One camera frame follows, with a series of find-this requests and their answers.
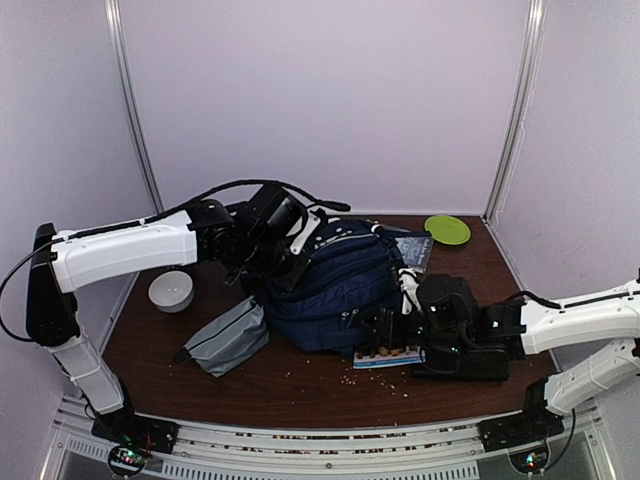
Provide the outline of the navy blue backpack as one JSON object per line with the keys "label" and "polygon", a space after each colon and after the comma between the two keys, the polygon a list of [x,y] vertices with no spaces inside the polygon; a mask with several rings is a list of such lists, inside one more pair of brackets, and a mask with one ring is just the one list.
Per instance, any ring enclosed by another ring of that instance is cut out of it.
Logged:
{"label": "navy blue backpack", "polygon": [[307,352],[350,354],[366,341],[363,312],[402,306],[397,241],[412,233],[365,219],[332,218],[309,239],[311,262],[286,291],[273,280],[241,279],[256,297],[268,326]]}

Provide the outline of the grey pencil pouch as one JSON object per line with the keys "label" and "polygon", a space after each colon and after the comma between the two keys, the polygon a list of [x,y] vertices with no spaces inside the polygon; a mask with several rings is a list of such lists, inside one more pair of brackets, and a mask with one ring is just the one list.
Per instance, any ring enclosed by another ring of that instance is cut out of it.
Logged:
{"label": "grey pencil pouch", "polygon": [[194,361],[219,378],[255,355],[269,340],[263,307],[250,296],[197,331],[172,362]]}

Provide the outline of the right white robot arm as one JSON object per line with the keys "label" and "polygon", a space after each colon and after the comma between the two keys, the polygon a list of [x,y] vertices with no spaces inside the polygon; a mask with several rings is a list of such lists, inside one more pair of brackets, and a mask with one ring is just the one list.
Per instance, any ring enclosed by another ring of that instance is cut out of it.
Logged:
{"label": "right white robot arm", "polygon": [[357,314],[368,346],[417,350],[416,376],[443,380],[504,381],[509,364],[565,345],[606,341],[566,372],[528,386],[512,430],[535,440],[583,401],[639,371],[639,283],[593,294],[548,300],[520,291],[480,306],[462,277],[400,273],[401,303]]}

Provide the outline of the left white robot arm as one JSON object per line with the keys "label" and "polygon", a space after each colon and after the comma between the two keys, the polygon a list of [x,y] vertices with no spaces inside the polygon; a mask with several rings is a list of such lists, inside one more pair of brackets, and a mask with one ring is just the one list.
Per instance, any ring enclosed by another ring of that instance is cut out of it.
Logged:
{"label": "left white robot arm", "polygon": [[27,338],[54,356],[121,443],[137,442],[144,424],[86,339],[75,292],[112,277],[209,261],[232,278],[267,277],[292,288],[308,264],[303,247],[320,219],[302,203],[303,190],[274,180],[252,184],[258,190],[251,199],[233,205],[214,200],[213,187],[152,217],[79,231],[38,228],[29,258]]}

